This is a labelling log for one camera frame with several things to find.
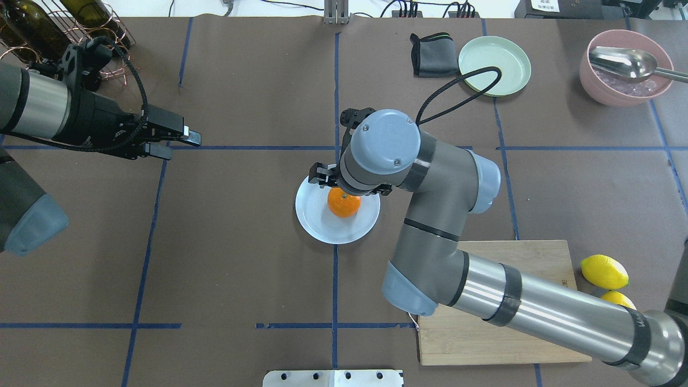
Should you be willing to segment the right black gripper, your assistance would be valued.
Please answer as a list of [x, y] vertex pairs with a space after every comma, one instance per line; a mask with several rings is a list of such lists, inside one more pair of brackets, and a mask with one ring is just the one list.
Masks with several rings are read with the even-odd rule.
[[380, 184], [363, 189], [354, 187], [352, 184], [347, 183], [344, 177], [341, 176], [339, 167], [336, 164], [325, 165], [320, 162], [315, 162], [310, 167], [307, 182], [309, 184], [317, 184], [320, 188], [339, 187], [345, 193], [359, 197], [370, 195], [388, 196], [393, 191], [393, 186], [390, 184]]

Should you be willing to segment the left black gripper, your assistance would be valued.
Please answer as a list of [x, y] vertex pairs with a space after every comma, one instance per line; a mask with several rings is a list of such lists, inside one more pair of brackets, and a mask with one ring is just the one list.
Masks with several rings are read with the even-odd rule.
[[74, 90], [67, 118], [67, 144], [123, 159], [156, 157], [170, 161], [173, 149], [144, 142], [139, 134], [155, 141], [177, 141], [199, 147], [202, 136], [189, 129], [184, 117], [155, 105], [148, 105], [145, 117], [124, 112], [114, 101], [93, 91]]

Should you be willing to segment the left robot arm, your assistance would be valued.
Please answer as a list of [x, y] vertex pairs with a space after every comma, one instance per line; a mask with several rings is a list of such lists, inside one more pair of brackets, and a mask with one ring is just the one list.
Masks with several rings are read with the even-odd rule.
[[[169, 160], [163, 141], [202, 144], [201, 135], [177, 113], [150, 104], [127, 113], [74, 80], [57, 81], [7, 63], [2, 63], [2, 134], [130, 161]], [[25, 256], [68, 223], [57, 201], [2, 150], [2, 251]]]

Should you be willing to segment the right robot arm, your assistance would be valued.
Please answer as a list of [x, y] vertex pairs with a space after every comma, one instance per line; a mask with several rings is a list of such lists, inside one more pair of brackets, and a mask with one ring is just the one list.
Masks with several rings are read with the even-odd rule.
[[470, 213], [486, 211], [499, 167], [440, 141], [392, 109], [346, 109], [339, 161], [315, 163], [308, 181], [347, 194], [412, 193], [383, 295], [430, 316], [439, 305], [473, 314], [626, 370], [650, 386], [686, 386], [686, 255], [663, 311], [641, 313], [458, 248]]

